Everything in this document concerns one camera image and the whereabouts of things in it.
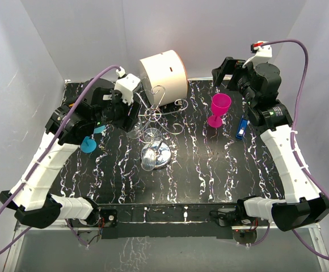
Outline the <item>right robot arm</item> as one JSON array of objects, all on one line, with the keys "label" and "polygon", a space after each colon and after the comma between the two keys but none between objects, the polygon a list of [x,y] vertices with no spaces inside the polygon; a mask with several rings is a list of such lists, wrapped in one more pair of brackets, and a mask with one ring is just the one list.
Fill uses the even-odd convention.
[{"label": "right robot arm", "polygon": [[293,152],[296,142],[290,137],[293,120],[286,106],[277,99],[281,84],[279,69],[270,63],[254,65],[226,57],[212,70],[218,87],[231,75],[228,89],[239,92],[247,102],[250,123],[270,152],[284,188],[284,199],[247,197],[238,201],[236,219],[248,225],[255,218],[274,222],[282,231],[320,222],[329,214],[329,200],[304,173]]}]

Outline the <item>blue wine glass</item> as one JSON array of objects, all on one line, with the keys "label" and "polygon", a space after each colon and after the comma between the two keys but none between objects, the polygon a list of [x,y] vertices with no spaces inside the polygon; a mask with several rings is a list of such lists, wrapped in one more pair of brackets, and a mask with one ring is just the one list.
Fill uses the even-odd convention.
[{"label": "blue wine glass", "polygon": [[102,132],[104,131],[105,128],[106,128],[105,125],[102,125],[102,126],[96,127],[96,128],[94,129],[94,134],[102,133]]},{"label": "blue wine glass", "polygon": [[91,139],[89,136],[85,137],[81,144],[81,151],[85,154],[92,153],[97,147],[97,144],[94,139]]}]

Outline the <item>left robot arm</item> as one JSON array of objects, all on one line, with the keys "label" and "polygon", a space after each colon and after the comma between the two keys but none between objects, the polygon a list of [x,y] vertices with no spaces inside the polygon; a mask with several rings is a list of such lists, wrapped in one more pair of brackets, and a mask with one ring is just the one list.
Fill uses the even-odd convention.
[{"label": "left robot arm", "polygon": [[138,121],[140,103],[133,95],[140,79],[128,74],[115,83],[91,79],[76,99],[64,102],[51,115],[41,143],[18,183],[0,193],[0,201],[15,210],[15,218],[43,229],[56,220],[78,219],[88,226],[99,222],[98,205],[89,198],[59,197],[49,192],[68,158],[84,141],[107,124],[129,132]]}]

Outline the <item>pink wine glass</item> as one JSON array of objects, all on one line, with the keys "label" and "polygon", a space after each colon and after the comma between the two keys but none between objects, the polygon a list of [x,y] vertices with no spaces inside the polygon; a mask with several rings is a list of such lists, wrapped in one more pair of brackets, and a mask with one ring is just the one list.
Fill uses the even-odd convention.
[{"label": "pink wine glass", "polygon": [[230,96],[224,93],[217,93],[212,97],[211,111],[212,115],[208,117],[208,125],[212,128],[219,128],[222,125],[222,117],[227,113],[231,106]]}]

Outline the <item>clear ribbed tumbler glass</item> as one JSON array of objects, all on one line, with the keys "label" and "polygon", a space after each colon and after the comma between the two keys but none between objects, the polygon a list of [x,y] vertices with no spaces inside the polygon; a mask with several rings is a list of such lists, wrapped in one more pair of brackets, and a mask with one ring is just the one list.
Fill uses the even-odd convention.
[{"label": "clear ribbed tumbler glass", "polygon": [[131,131],[126,133],[126,136],[129,139],[138,139],[141,135],[142,128],[143,128],[142,121],[139,118],[137,122],[133,125]]}]

